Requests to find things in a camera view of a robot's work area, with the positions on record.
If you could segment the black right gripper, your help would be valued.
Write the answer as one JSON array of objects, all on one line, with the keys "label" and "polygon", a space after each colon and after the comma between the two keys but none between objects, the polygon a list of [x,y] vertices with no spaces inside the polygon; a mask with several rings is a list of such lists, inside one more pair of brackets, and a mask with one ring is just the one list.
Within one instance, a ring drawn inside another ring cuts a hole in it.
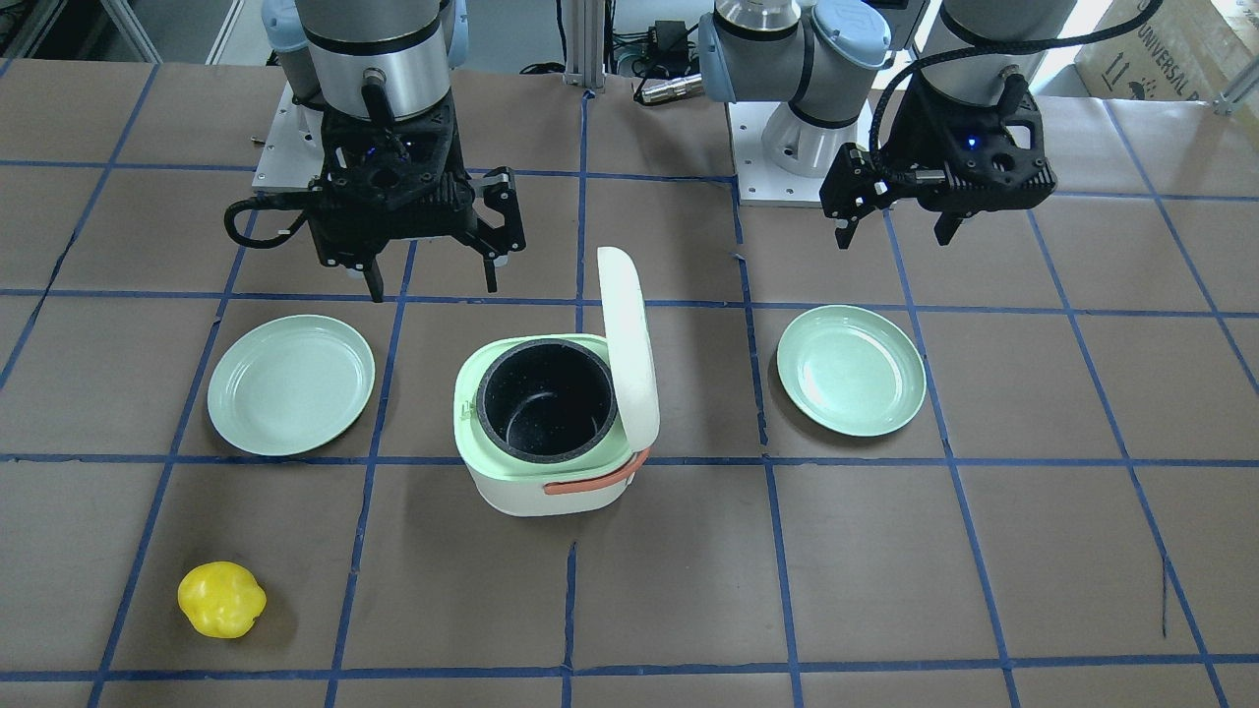
[{"label": "black right gripper", "polygon": [[487,292],[499,292],[505,256],[526,246],[515,174],[468,174],[453,100],[387,127],[329,107],[321,144],[305,215],[324,265],[361,270],[371,301],[383,302],[375,257],[387,244],[449,237],[482,257]]}]

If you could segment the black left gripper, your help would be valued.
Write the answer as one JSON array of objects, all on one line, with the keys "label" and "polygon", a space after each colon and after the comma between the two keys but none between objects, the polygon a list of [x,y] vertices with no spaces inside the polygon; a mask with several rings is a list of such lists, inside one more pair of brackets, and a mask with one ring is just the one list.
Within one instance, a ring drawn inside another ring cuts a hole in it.
[{"label": "black left gripper", "polygon": [[1058,179],[1042,147],[1042,113],[1017,71],[998,77],[990,106],[968,106],[917,76],[878,149],[844,144],[820,189],[840,249],[859,220],[899,199],[938,213],[935,243],[947,247],[981,210],[1024,210],[1053,197]]}]

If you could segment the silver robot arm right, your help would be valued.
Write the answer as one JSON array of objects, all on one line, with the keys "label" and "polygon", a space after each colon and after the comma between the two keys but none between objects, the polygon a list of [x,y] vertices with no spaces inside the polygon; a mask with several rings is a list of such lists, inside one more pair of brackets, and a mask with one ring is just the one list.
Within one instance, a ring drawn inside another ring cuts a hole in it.
[{"label": "silver robot arm right", "polygon": [[261,20],[295,107],[319,120],[319,169],[225,212],[227,233],[274,248],[308,227],[325,267],[361,273],[375,302],[376,258],[394,241],[449,237],[480,254],[488,292],[525,248],[515,175],[472,176],[449,72],[466,34],[454,1],[266,1]]}]

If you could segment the green plate near left arm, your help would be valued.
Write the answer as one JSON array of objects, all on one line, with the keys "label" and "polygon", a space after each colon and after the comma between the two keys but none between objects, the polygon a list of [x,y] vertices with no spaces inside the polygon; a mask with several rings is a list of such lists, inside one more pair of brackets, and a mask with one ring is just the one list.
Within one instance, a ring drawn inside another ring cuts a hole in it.
[{"label": "green plate near left arm", "polygon": [[823,430],[880,438],[904,427],[927,398],[927,367],[890,319],[827,305],[799,314],[776,351],[787,397]]}]

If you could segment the green plate near right arm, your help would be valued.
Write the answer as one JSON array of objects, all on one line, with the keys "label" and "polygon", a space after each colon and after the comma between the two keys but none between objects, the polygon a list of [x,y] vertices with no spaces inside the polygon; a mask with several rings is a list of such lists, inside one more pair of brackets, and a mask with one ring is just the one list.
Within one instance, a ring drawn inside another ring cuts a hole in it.
[{"label": "green plate near right arm", "polygon": [[350,430],[375,385],[371,345],[324,315],[269,320],[217,362],[206,391],[212,426],[247,454],[290,456]]}]

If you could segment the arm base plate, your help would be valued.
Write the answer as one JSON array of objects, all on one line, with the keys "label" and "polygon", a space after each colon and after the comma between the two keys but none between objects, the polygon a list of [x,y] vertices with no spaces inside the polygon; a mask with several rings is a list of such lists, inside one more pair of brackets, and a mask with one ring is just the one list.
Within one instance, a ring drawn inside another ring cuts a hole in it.
[{"label": "arm base plate", "polygon": [[872,110],[862,100],[854,123],[807,123],[786,102],[728,103],[730,147],[742,202],[752,207],[821,207],[821,186],[844,144],[867,147]]},{"label": "arm base plate", "polygon": [[293,102],[290,84],[279,94],[261,149],[252,188],[266,194],[306,190],[324,171],[324,112]]}]

